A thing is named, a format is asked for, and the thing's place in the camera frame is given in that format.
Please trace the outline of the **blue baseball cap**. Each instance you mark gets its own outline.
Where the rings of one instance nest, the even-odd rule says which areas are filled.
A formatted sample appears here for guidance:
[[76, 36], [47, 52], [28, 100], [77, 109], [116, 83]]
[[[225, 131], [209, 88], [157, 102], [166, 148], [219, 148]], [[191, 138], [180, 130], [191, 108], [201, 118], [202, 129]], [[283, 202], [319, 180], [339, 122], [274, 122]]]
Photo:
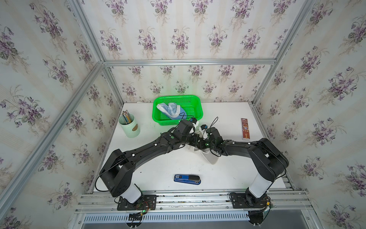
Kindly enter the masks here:
[[186, 111], [176, 103], [159, 103], [156, 108], [171, 120], [182, 120], [187, 118]]

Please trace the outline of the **white baseball cap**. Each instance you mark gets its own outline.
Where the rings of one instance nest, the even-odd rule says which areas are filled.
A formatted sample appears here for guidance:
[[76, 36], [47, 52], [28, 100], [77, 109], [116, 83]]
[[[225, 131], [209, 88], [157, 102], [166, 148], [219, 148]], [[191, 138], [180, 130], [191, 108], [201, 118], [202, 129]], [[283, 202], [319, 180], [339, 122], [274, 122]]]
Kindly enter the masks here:
[[192, 151], [194, 154], [200, 156], [204, 159], [208, 164], [214, 165], [218, 161], [219, 156], [212, 153], [210, 149], [200, 150], [197, 147], [188, 146], [188, 149]]

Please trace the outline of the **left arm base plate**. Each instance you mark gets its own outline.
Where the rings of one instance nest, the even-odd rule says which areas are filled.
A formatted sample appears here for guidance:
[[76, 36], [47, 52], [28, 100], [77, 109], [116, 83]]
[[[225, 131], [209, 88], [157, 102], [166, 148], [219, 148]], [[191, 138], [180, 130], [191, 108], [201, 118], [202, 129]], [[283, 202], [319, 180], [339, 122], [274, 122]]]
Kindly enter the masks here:
[[148, 211], [155, 210], [157, 203], [157, 195], [142, 195], [136, 202], [130, 203], [127, 199], [120, 197], [118, 200], [118, 211]]

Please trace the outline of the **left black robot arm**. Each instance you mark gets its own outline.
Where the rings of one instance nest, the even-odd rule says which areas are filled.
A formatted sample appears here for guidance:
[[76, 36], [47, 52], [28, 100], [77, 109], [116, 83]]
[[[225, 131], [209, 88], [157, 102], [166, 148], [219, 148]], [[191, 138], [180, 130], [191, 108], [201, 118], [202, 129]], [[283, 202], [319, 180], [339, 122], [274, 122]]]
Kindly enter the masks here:
[[130, 187], [132, 175], [137, 168], [158, 156], [195, 144], [198, 141], [195, 133], [198, 124], [196, 118], [184, 119], [142, 147], [125, 152], [114, 150], [99, 173], [107, 191], [112, 197], [124, 194]]

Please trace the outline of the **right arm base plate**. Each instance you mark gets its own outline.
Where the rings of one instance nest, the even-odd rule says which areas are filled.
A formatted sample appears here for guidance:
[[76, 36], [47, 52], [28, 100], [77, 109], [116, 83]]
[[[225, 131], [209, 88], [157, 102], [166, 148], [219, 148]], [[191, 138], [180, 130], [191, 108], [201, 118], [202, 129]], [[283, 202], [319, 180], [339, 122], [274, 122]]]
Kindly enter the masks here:
[[231, 192], [229, 199], [234, 209], [265, 209], [270, 202], [270, 198], [266, 194], [256, 198], [250, 193]]

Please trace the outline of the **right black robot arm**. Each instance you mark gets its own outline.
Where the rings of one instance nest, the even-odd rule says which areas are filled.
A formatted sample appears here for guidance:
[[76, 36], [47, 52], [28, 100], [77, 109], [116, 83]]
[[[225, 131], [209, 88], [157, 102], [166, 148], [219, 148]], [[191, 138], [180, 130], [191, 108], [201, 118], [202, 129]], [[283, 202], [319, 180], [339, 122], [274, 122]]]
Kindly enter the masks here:
[[246, 189], [246, 199], [255, 202], [264, 198], [275, 180], [286, 173], [288, 159], [267, 138], [258, 141], [238, 142], [223, 140], [215, 127], [202, 125], [202, 138], [197, 141], [198, 148], [209, 151], [210, 154], [221, 156], [242, 156], [250, 158], [257, 169], [257, 175], [252, 184]]

